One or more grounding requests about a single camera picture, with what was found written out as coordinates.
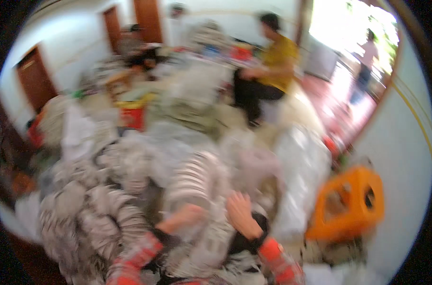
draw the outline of red object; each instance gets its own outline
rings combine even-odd
[[[232,58],[236,60],[247,61],[250,60],[251,57],[252,57],[251,50],[248,50],[246,48],[234,47],[232,51]]]
[[[340,151],[335,144],[335,142],[327,135],[323,138],[324,145],[330,150],[333,157],[337,157],[340,154]]]
[[[140,132],[144,131],[143,115],[144,107],[138,109],[121,108],[121,116],[125,126],[136,128]]]
[[[40,148],[43,145],[43,134],[38,129],[39,123],[40,118],[37,117],[32,123],[32,126],[27,130],[27,136],[36,148]]]

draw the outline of striped clothing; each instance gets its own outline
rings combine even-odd
[[[140,271],[161,251],[163,245],[148,232],[128,251],[123,252],[110,267],[106,285],[143,285]],[[304,285],[304,273],[300,265],[288,257],[282,246],[273,238],[267,238],[259,248],[259,257],[270,268],[279,285]],[[174,285],[207,285],[221,280],[192,279],[176,282]]]

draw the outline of yellow stripe on wall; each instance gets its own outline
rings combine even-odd
[[[419,107],[422,109],[422,112],[424,113],[425,117],[427,117],[428,120],[428,124],[430,126],[430,128],[432,129],[432,122],[430,117],[428,116],[427,112],[425,111],[424,107],[422,106],[422,104],[420,104],[419,100],[417,99],[417,97],[415,96],[415,94],[411,91],[411,89],[406,85],[406,83],[404,83],[404,81],[400,78],[400,77],[395,77],[396,79],[398,79],[398,81],[401,83],[402,86],[404,86],[408,91],[409,94],[411,94],[411,96],[413,97],[414,101],[416,102],[417,105],[419,105]]]
[[[401,96],[401,98],[403,99],[403,101],[405,102],[405,104],[407,105],[407,107],[409,108],[409,110],[411,111],[411,113],[413,114],[414,118],[416,119],[420,129],[422,130],[422,134],[424,135],[424,139],[427,142],[428,145],[428,150],[430,152],[431,155],[431,161],[432,161],[432,146],[430,143],[430,139],[428,138],[427,133],[425,132],[425,128],[424,125],[422,124],[422,122],[420,121],[420,118],[418,117],[416,111],[414,110],[413,106],[411,105],[411,103],[407,100],[407,98],[405,97],[405,95],[403,95],[403,93],[401,93],[401,91],[398,89],[398,87],[395,85],[395,83],[391,83],[393,88],[395,88],[395,90],[398,92],[398,94]]]

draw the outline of hand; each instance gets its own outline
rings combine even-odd
[[[263,77],[265,71],[261,68],[245,68],[242,70],[240,77],[245,80],[251,80],[253,78]]]
[[[227,218],[234,229],[248,240],[259,238],[263,230],[251,215],[251,199],[240,192],[233,193],[227,199]]]
[[[197,223],[205,216],[206,211],[203,208],[193,204],[186,204],[170,218],[157,224],[156,229],[171,234],[179,228]]]

